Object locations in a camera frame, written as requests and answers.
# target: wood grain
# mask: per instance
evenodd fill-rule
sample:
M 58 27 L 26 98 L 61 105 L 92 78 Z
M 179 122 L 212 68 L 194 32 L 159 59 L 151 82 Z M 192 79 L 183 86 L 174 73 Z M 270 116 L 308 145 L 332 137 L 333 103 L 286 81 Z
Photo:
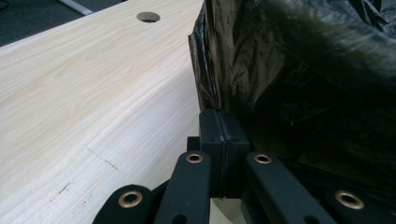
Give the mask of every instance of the wood grain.
M 198 135 L 201 5 L 128 1 L 0 48 L 0 223 L 91 223 L 114 190 L 170 177 Z

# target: dark floor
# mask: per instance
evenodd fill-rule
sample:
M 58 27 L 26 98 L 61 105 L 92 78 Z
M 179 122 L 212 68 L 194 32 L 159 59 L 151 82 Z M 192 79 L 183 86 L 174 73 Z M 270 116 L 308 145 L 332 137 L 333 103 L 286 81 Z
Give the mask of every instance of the dark floor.
M 82 17 L 57 0 L 0 0 L 0 47 Z M 93 12 L 121 0 L 74 0 Z

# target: brass grommet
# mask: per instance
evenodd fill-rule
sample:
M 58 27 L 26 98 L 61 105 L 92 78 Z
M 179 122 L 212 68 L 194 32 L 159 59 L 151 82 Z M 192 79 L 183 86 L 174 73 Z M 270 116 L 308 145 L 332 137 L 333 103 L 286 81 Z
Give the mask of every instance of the brass grommet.
M 335 199 L 348 208 L 359 210 L 364 207 L 364 202 L 358 196 L 344 190 L 335 192 Z
M 270 157 L 265 156 L 264 154 L 256 155 L 256 156 L 254 157 L 254 160 L 255 160 L 256 162 L 259 162 L 259 163 L 262 163 L 262 164 L 269 164 L 269 163 L 271 163 L 271 161 L 272 161 L 272 159 L 271 159 Z
M 129 200 L 128 196 L 133 195 L 134 199 Z M 143 200 L 143 195 L 139 191 L 128 191 L 123 193 L 119 198 L 119 205 L 123 208 L 131 208 L 140 204 Z
M 190 163 L 199 163 L 204 160 L 204 157 L 200 154 L 190 154 L 187 156 L 186 160 Z

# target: white strip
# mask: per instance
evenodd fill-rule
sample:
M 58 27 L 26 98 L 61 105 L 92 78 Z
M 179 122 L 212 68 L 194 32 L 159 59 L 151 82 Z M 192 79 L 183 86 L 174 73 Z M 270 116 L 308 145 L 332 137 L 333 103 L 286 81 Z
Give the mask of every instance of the white strip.
M 88 16 L 91 13 L 93 13 L 92 11 L 90 11 L 89 9 L 85 8 L 84 6 L 80 5 L 77 2 L 74 2 L 72 0 L 58 0 L 60 2 L 62 2 L 63 4 L 67 5 L 68 7 L 73 8 L 75 11 L 81 13 L 84 16 Z

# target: scratch on wood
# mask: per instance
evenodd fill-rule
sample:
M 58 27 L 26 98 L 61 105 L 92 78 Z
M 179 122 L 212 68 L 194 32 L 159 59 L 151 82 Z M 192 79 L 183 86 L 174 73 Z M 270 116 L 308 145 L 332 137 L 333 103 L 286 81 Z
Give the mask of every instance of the scratch on wood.
M 97 157 L 97 158 L 99 158 L 99 159 L 102 159 L 100 156 L 98 156 L 96 153 L 94 153 L 94 152 L 93 152 L 92 150 L 90 150 L 88 147 L 87 147 L 87 150 L 89 150 L 93 155 L 95 155 L 95 157 Z M 108 164 L 110 164 L 114 169 L 119 170 L 119 168 L 117 168 L 117 166 L 111 164 L 110 161 L 108 161 L 108 160 L 105 159 L 105 162 L 107 162 Z
M 114 169 L 119 170 L 119 168 L 117 168 L 115 165 L 111 164 L 111 162 L 109 162 L 108 160 L 105 160 L 105 162 L 107 162 L 108 164 L 110 164 Z
M 68 184 L 66 184 L 65 186 L 64 186 L 64 188 L 61 190 L 61 191 L 59 191 L 59 193 L 58 194 L 61 194 L 66 188 L 67 188 L 67 186 L 69 186 L 71 184 L 71 182 L 70 183 L 68 183 Z

